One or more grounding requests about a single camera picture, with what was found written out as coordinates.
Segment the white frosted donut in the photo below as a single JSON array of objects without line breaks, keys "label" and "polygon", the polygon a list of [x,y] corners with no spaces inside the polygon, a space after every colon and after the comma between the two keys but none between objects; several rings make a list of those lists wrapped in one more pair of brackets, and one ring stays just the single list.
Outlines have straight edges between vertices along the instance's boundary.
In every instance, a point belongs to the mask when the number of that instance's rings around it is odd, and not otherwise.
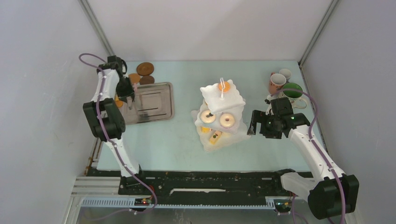
[{"label": "white frosted donut", "polygon": [[235,118],[231,113],[223,113],[220,116],[219,122],[223,128],[231,128],[235,124]]}]

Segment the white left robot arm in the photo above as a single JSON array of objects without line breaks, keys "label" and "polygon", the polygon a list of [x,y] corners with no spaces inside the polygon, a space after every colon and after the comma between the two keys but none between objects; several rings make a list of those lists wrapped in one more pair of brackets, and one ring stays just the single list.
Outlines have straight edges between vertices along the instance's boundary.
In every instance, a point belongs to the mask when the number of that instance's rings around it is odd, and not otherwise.
[{"label": "white left robot arm", "polygon": [[143,194],[148,188],[148,182],[138,176],[140,164],[127,152],[128,147],[123,140],[126,123],[115,101],[117,98],[124,103],[134,101],[134,88],[125,76],[127,65],[120,57],[109,56],[93,68],[98,75],[97,88],[91,101],[83,104],[90,130],[94,137],[110,148],[120,167],[121,176],[133,178],[130,189],[136,194]]}]

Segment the yellow cake with berries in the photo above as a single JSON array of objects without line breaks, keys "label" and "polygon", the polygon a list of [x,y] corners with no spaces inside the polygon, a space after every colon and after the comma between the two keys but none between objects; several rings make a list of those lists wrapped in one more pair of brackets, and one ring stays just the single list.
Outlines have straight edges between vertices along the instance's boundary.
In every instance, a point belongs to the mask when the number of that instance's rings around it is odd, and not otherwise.
[{"label": "yellow cake with berries", "polygon": [[221,131],[215,131],[213,133],[213,135],[209,138],[209,142],[213,145],[215,145],[218,140],[220,139],[220,137],[222,136],[222,132]]}]

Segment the small orange round cookie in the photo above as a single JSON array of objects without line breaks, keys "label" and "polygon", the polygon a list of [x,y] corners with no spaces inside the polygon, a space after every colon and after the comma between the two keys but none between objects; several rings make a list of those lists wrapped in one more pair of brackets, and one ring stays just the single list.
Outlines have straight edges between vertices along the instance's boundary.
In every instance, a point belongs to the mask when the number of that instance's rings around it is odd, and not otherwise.
[{"label": "small orange round cookie", "polygon": [[231,85],[227,81],[224,81],[219,83],[218,88],[222,92],[228,92],[231,89]]}]

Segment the white three-tier cake stand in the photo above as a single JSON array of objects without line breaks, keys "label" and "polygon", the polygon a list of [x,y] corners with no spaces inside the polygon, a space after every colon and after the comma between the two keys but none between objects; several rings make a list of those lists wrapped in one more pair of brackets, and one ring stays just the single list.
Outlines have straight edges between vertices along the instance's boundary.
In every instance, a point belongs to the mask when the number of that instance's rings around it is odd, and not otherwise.
[{"label": "white three-tier cake stand", "polygon": [[218,83],[201,87],[203,103],[191,111],[200,142],[210,152],[250,138],[243,122],[246,105],[233,80],[220,78]]}]

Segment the white chocolate-hole donut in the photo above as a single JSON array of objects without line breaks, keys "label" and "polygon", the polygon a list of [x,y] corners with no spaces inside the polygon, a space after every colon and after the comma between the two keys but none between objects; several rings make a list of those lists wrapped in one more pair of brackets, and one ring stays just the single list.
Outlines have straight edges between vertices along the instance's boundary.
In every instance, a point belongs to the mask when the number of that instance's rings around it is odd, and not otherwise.
[{"label": "white chocolate-hole donut", "polygon": [[216,120],[216,115],[212,114],[210,110],[205,110],[201,112],[200,120],[205,124],[211,124]]}]

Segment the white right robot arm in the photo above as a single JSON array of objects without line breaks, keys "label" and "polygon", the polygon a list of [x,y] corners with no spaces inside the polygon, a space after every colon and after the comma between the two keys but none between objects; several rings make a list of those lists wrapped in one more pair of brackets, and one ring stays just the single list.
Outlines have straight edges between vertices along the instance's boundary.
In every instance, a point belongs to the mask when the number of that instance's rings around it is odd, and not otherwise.
[{"label": "white right robot arm", "polygon": [[288,138],[299,150],[313,176],[309,181],[291,169],[279,170],[279,178],[272,181],[277,195],[290,191],[304,199],[317,219],[344,216],[355,212],[359,181],[347,175],[329,156],[316,136],[312,123],[302,113],[294,113],[287,98],[270,102],[267,112],[253,110],[248,135],[259,133],[267,139]]}]

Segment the yellow swirl roll cake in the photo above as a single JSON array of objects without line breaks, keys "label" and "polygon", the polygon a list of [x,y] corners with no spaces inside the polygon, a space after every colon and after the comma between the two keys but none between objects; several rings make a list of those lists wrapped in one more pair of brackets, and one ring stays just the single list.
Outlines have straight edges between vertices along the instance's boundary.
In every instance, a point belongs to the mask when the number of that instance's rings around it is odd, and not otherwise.
[{"label": "yellow swirl roll cake", "polygon": [[211,131],[211,128],[207,128],[207,127],[201,127],[201,132],[202,133],[208,133]]}]

